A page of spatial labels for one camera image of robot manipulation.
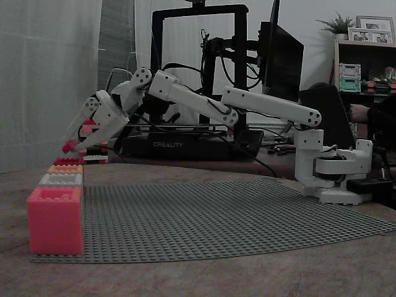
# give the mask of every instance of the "potted plant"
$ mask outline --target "potted plant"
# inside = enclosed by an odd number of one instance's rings
[[[353,19],[349,16],[343,19],[338,12],[336,19],[330,19],[328,22],[324,20],[316,21],[326,25],[322,30],[334,33],[337,40],[348,40],[348,28],[355,26]]]

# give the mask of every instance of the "computer monitor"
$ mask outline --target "computer monitor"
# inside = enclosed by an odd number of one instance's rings
[[[280,0],[275,0],[270,22],[262,22],[258,61],[263,93],[298,101],[304,46],[278,26]]]
[[[321,113],[319,129],[324,131],[324,145],[337,144],[340,149],[349,149],[355,145],[347,113],[335,86],[301,91],[299,97],[302,105]]]

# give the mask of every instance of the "desk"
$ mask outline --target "desk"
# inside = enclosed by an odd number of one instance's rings
[[[123,161],[110,152],[110,158],[113,163],[123,163]],[[146,164],[159,166],[177,166],[185,168],[196,168],[204,170],[231,171],[239,173],[258,174],[264,176],[272,176],[271,172],[253,160],[238,161],[189,161],[189,160],[156,160],[143,159],[134,157],[124,157],[131,164]],[[295,159],[296,155],[289,153],[287,155],[269,155],[266,148],[260,149],[257,158],[265,164],[272,167],[279,178],[295,180]],[[389,161],[396,162],[396,154],[390,152],[388,154]],[[378,172],[374,172],[372,177],[377,177]]]
[[[147,165],[88,165],[86,184],[214,182],[242,173]],[[295,251],[154,264],[32,264],[25,201],[45,170],[0,175],[1,296],[394,296],[396,235]],[[299,189],[294,181],[282,181]],[[375,203],[355,210],[396,221]]]

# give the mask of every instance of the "lego baseplate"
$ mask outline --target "lego baseplate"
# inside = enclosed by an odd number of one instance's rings
[[[32,262],[143,263],[248,256],[379,235],[396,225],[322,205],[274,179],[88,186],[83,256]]]

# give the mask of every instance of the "robotic arm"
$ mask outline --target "robotic arm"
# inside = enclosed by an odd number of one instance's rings
[[[112,95],[120,101],[114,102],[104,91],[90,97],[69,127],[70,139],[83,122],[92,118],[99,130],[78,143],[70,140],[63,147],[64,153],[87,148],[108,140],[129,121],[129,108],[143,99],[145,92],[165,101],[179,103],[192,108],[227,127],[238,122],[236,109],[252,110],[315,128],[321,123],[321,114],[314,109],[275,98],[227,87],[222,101],[199,95],[191,91],[180,80],[163,71],[154,76],[146,68],[138,69],[130,81],[118,85]],[[347,181],[364,179],[371,170],[372,143],[358,140],[356,150],[337,150],[323,146],[323,130],[296,131],[296,179],[304,186],[304,193],[320,198],[323,203],[358,204],[371,197],[347,191]]]

